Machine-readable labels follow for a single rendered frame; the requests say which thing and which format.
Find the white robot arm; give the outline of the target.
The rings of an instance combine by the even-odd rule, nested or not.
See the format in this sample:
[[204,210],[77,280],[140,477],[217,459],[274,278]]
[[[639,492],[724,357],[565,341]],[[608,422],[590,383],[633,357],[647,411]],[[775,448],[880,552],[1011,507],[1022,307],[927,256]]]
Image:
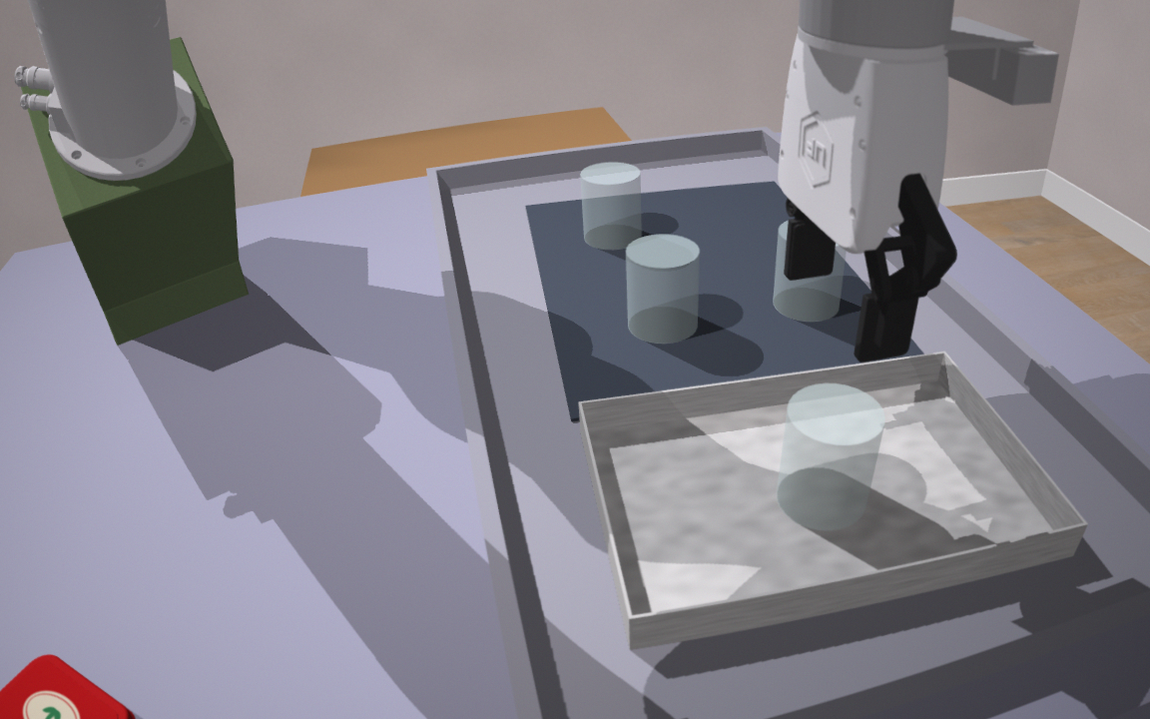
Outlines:
[[[172,163],[195,133],[197,110],[186,79],[172,70],[166,0],[28,3],[49,69],[20,67],[15,85],[49,95],[20,95],[20,108],[47,110],[61,159],[101,181],[141,178]],[[953,6],[800,0],[799,26],[839,44],[944,45],[948,77],[963,85],[1012,106],[1051,102],[1058,53],[977,20],[952,17]]]

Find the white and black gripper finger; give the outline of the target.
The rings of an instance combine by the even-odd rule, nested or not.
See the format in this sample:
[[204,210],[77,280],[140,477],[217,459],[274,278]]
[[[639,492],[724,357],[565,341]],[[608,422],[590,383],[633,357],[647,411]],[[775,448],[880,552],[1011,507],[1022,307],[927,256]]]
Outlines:
[[787,245],[784,274],[789,281],[830,275],[834,271],[836,242],[828,237],[790,199],[785,200]]
[[[854,346],[859,362],[907,354],[918,299],[938,286],[957,258],[954,242],[920,174],[900,181],[898,208],[900,236],[882,238],[876,250],[865,251],[871,293],[862,295],[860,307]],[[885,252],[899,250],[903,268],[889,275]]]

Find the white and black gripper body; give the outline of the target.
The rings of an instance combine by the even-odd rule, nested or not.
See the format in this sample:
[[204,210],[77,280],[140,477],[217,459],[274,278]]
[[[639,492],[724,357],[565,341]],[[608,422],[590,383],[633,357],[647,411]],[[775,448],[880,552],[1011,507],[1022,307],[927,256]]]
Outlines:
[[805,217],[851,254],[876,250],[889,228],[900,234],[904,177],[920,174],[938,208],[946,152],[946,51],[944,45],[891,49],[839,44],[798,26],[779,184]]

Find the translucent grey cylinder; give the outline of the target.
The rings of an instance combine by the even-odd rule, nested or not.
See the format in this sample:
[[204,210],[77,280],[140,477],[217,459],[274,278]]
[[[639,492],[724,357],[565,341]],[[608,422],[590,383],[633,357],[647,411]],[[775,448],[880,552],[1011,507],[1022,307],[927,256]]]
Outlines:
[[627,248],[642,238],[642,173],[610,161],[580,173],[584,240],[601,250]]
[[825,322],[839,312],[848,251],[836,243],[834,271],[825,277],[789,281],[785,277],[787,222],[779,225],[773,307],[796,322]]
[[839,383],[800,388],[787,403],[777,502],[810,529],[857,523],[868,500],[885,415],[865,391]]
[[626,248],[627,329],[653,345],[687,341],[698,328],[700,248],[651,234]]

